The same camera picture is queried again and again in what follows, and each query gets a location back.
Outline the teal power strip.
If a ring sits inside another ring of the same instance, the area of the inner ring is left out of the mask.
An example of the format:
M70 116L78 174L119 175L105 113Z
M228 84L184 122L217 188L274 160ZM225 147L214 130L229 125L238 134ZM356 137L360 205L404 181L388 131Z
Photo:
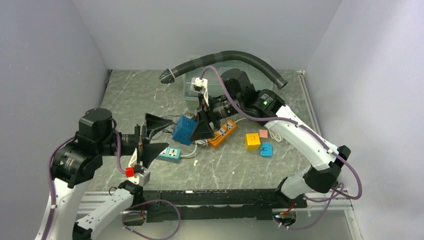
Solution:
M181 162L181 149L168 146L156 157L156 159L160 161L179 164Z

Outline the blue cube socket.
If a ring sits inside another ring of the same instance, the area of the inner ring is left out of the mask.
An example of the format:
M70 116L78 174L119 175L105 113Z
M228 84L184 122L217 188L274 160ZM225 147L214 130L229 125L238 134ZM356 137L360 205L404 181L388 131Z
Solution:
M197 122L187 116L180 116L172 131L172 139L180 144L190 146L192 141L190 136L194 131Z

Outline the orange power strip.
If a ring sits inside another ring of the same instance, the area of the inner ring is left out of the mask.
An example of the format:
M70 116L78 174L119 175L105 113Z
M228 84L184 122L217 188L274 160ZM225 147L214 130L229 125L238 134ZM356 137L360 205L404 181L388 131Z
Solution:
M214 137L208 140L208 145L214 149L217 148L234 132L236 127L237 124L234 121L228 120L214 133Z

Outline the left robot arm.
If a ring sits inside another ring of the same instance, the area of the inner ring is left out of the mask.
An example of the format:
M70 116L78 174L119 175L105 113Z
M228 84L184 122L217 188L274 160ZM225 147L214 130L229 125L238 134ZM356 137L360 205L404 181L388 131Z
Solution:
M110 110L88 110L79 119L75 135L50 157L49 198L36 239L94 240L121 212L147 205L144 186L150 180L149 166L168 147L165 142L153 143L152 138L172 123L148 113L144 124L136 125L133 134L123 134L117 131ZM132 156L135 162L127 168L118 164L125 180L95 210L77 218L81 200L105 156Z

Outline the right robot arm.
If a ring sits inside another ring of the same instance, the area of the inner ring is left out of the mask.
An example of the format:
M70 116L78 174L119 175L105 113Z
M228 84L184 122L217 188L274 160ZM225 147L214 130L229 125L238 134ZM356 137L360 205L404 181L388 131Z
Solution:
M347 146L336 146L319 136L275 92L255 89L244 71L232 68L217 77L223 89L217 97L209 96L205 77L191 80L190 90L198 93L199 107L190 141L213 139L221 120L240 114L283 137L309 161L306 170L280 182L275 194L280 207L289 207L306 192L328 193L334 188L342 167L348 166L351 150Z

